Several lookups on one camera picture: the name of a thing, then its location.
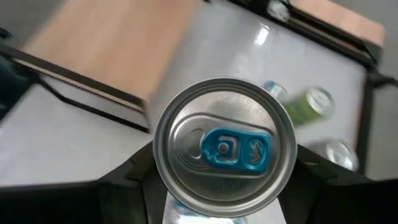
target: table surface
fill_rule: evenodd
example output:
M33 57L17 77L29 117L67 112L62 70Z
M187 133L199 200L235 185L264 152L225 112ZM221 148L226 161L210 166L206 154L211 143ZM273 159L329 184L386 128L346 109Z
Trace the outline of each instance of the table surface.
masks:
M189 85L214 77L281 84L294 95L311 86L328 91L334 115L297 130L297 141L335 138L355 147L366 71L360 64L228 1L197 10L148 114L154 127L167 103Z
M201 3L64 0L22 50L148 100Z
M34 85L1 121L0 186L99 179L151 140Z
M171 206L171 203L173 202L174 197L170 193L167 194L166 198L166 204L165 204L165 213L163 216L163 224L169 224L169 220L176 220L177 216L179 215L175 210L172 210L170 208L173 208ZM286 224L284 214L282 212L282 209L280 207L279 200L276 199L273 202L271 202L267 207L263 208L262 210L255 212L253 214L250 214L246 217L247 224L262 224L264 223L264 219L266 218L267 224ZM230 223L229 220L212 220L208 222L205 222L204 220L197 220L200 221L200 223Z
M356 142L365 70L227 1L203 4L148 106L154 127L182 89L212 77L280 83L290 94L321 86L335 100L334 115L300 128L297 139ZM94 180L131 157L152 136L66 105L34 86L0 124L0 185Z

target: shiny metal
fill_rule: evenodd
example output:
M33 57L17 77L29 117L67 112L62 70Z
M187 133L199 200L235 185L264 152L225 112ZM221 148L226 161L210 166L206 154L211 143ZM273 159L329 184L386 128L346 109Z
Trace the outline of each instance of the shiny metal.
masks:
M285 99L287 96L287 91L285 90L285 88L273 81L266 82L264 84L264 89L267 90L269 94L271 94L279 101Z
M344 168L358 170L358 157L344 141L327 139L310 144L308 149Z
M321 86L335 100L330 119L296 130L298 143L328 136L356 144L365 68L343 55L226 0L202 4L147 107L150 126L180 91L201 80L235 77L290 95Z
M214 170L204 163L200 142L215 126L270 134L267 171ZM155 131L154 157L164 184L187 207L212 217L241 217L278 196L297 145L289 116L268 92L239 79L215 78L186 88L169 103Z

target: black metal bar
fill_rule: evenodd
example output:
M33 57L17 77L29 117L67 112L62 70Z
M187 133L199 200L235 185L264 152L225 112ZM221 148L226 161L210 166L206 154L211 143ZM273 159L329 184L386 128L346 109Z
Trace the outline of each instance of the black metal bar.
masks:
M59 100L61 100L64 103L67 103L67 104L72 105L72 106L76 106L77 108L80 108L80 109L85 110L87 112L90 112L90 113L96 114L98 116L102 116L104 118L110 119L111 121L115 121L115 122L117 122L119 124L126 125L126 126L128 126L130 128L134 128L134 129L136 129L138 131L142 131L144 133L149 133L149 128L143 127L143 126L141 126L139 124L127 121L127 120L119 118L119 117L117 117L115 115L106 113L104 111L101 111L101 110L98 110L96 108L87 106L87 105L85 105L83 103L77 102L75 100L72 100L72 99L69 99L69 98L63 96L61 93L59 93L57 90L52 88L47 82L45 82L41 78L37 79L37 83L39 85L43 86L46 90L51 92L55 97L57 97Z
M30 63L40 68L44 68L50 72L56 73L57 75L61 75L70 80L76 81L78 83L84 84L88 87L94 88L95 90L102 91L103 93L109 94L111 96L115 96L116 98L122 99L126 102L132 103L139 107L144 106L144 100L130 95L121 90L115 89L111 86L105 85L104 83L98 82L92 78L88 78L86 76L80 75L76 72L63 68L61 66L52 64L48 61L42 60L40 58L29 55L20 50L14 49L10 46L0 43L0 54L8 55L11 58L19 59L21 61Z
M33 68L27 67L27 66L25 66L25 65L21 65L21 66L25 67L26 69L31 69L31 70L34 71L34 72L41 73L40 71L34 70ZM112 103L115 103L115 104L117 104L117 105L119 105L119 106L122 106L122 107L124 107L124 108L127 108L127 109L129 109L129 110L133 110L133 111L135 111L135 112L137 112L137 113L140 113L140 114L142 114L143 116L145 116L143 110L139 110L139 109L137 109L137 108L131 108L130 106L126 106L126 105L124 105L124 104L122 104L122 103L120 103L120 102L117 102L117 101L115 101L115 100L109 99L109 98L107 98L107 97L105 97L105 96L103 96L103 95L100 95L100 94L98 94L98 93L95 93L95 92L93 92L93 91L86 90L86 89L84 89L84 88L82 88L82 87L80 87L80 86L74 85L74 84L72 84L72 83L69 83L69 82L67 82L67 81L65 81L65 80L59 79L59 78L57 78L57 77L51 77L51 78L54 78L55 80L57 80L57 81L59 81L59 82L62 82L62 83L64 83L64 84L66 84L66 85L73 86L73 87L75 87L75 88L77 88L77 89L79 89L79 90L81 90L81 91L84 91L84 92L86 92L86 93L95 95L95 96L97 96L97 97L99 97L99 98L105 99L106 101L110 101L110 102L112 102Z

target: can lid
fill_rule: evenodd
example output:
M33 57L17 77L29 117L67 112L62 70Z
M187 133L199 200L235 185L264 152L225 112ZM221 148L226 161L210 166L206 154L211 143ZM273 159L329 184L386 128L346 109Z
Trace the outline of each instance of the can lid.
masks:
M283 106L263 88L235 78L205 80L180 92L159 119L153 150L170 193L211 217L242 217L271 203L297 158Z
M268 81L264 84L264 89L269 92L277 100L284 100L287 96L287 91L280 84L274 81Z
M333 98L322 88L309 89L307 101L318 114L330 114L333 111Z

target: can rim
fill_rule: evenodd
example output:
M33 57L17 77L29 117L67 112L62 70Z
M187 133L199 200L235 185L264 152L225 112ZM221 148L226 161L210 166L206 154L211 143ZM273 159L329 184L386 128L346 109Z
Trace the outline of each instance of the can rim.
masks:
M287 131L287 134L285 136L292 137L292 142L288 144L289 149L291 149L286 158L286 165L282 166L280 175L275 178L275 182L278 182L278 185L274 188L272 188L271 192L262 192L260 197L256 198L255 200L252 200L252 205L250 206L245 206L244 208L241 208L241 206L234 206L234 207L228 207L228 209L222 207L222 206L217 206L217 205L209 205L203 202L199 202L192 198L187 192L183 190L183 187L178 185L178 183L175 183L175 180L177 180L177 177L175 174L173 174L168 167L168 164L166 164L166 161L164 159L164 154L167 152L164 152L164 145L167 144L167 136L170 134L170 128L172 125L172 122L178 112L187 104L191 101L192 98L196 98L199 95L204 95L206 92L203 91L204 88L209 87L212 85L213 88L206 89L208 93L214 92L214 91L227 91L227 90L217 90L220 87L220 85L224 85L224 88L227 88L228 86L232 87L237 87L231 82L234 82L234 84L239 84L239 87L241 88L241 91L236 90L236 92L244 94L246 96L250 96L249 93L243 92L243 91L250 91L253 96L256 96L256 98L261 99L262 97L272 99L273 104L277 104L278 107L284 111L284 113L278 114L279 116L283 116L281 119L283 122L283 126ZM249 215L251 213L254 213L268 204L270 204L272 201L275 200L275 198L280 194L282 189L286 186L293 168L294 164L297 158L297 143L295 139L295 132L293 128L292 121L290 117L288 116L286 110L284 107L277 101L272 95L270 95L268 92L265 91L265 89L257 86L254 83L248 82L246 80L242 80L239 78L210 78L206 79L200 82L196 82L186 88L184 88L182 91L180 91L171 101L170 103L166 106L166 108L163 110L160 119L158 120L156 129L155 129L155 138L154 138L154 143L153 143L153 153L154 153L154 159L156 161L156 166L159 171L160 177L163 180L163 183L166 185L167 189L169 192L179 201L181 201L184 205L186 205L188 208L202 213L204 215L208 216L213 216L213 217L241 217L245 215Z
M333 99L332 95L328 91L326 91L324 88L321 88L321 87L311 87L308 90L309 91L306 92L305 97L306 97L306 100L307 100L308 104L311 106L311 108L316 113L318 113L318 114L320 114L322 116L330 117L333 114L334 110L335 110L335 100ZM311 92L311 91L318 91L318 92L324 94L328 98L328 104L329 105L327 106L327 108L324 111L319 112L318 110L316 110L316 108L314 108L315 105L311 104L311 102L309 101L309 98L313 98L314 97L313 96L314 92Z

